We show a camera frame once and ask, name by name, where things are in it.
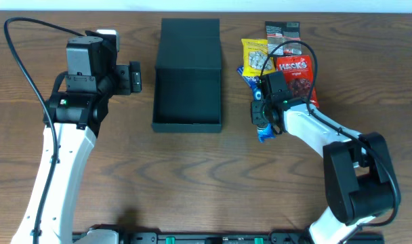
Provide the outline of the blue Oreo cookie pack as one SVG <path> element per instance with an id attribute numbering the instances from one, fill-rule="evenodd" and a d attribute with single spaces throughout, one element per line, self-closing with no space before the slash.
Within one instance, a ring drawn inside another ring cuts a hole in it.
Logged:
<path id="1" fill-rule="evenodd" d="M 254 100 L 261 100 L 262 93 L 259 88 L 253 87 L 252 92 L 253 92 Z M 275 135 L 274 135 L 274 132 L 272 130 L 272 126 L 270 123 L 257 126 L 257 138 L 261 143 L 265 142 L 265 140 L 267 139 L 275 138 Z"/>

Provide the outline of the dark green box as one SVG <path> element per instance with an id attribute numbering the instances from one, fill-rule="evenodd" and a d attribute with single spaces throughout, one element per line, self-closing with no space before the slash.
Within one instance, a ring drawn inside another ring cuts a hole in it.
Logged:
<path id="1" fill-rule="evenodd" d="M 164 18 L 155 64 L 152 129 L 222 130 L 222 48 L 218 19 Z"/>

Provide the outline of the black snack packet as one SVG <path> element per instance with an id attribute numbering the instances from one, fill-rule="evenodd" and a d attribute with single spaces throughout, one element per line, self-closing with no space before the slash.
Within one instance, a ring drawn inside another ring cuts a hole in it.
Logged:
<path id="1" fill-rule="evenodd" d="M 273 51 L 278 45 L 286 41 L 300 41 L 299 22 L 266 21 L 265 27 L 269 54 L 274 56 L 292 56 L 302 54 L 301 45 L 298 43 L 286 44 L 281 46 L 275 52 Z"/>

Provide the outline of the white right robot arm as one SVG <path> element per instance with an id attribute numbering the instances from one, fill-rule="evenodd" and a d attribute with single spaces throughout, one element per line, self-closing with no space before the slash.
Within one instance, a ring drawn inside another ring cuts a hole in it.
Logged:
<path id="1" fill-rule="evenodd" d="M 391 223 L 401 196 L 386 141 L 325 116 L 308 98 L 293 96 L 281 72 L 262 75 L 261 98 L 251 103 L 254 125 L 288 133 L 323 158 L 328 207 L 299 243 L 347 243 L 364 227 Z"/>

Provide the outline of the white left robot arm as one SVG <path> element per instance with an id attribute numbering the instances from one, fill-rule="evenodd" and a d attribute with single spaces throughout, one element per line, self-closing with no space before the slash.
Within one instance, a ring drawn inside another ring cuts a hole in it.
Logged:
<path id="1" fill-rule="evenodd" d="M 45 101 L 41 162 L 12 243 L 74 243 L 79 187 L 108 102 L 142 90 L 140 63 L 118 65 L 118 52 L 116 30 L 88 30 L 68 40 L 68 69 Z"/>

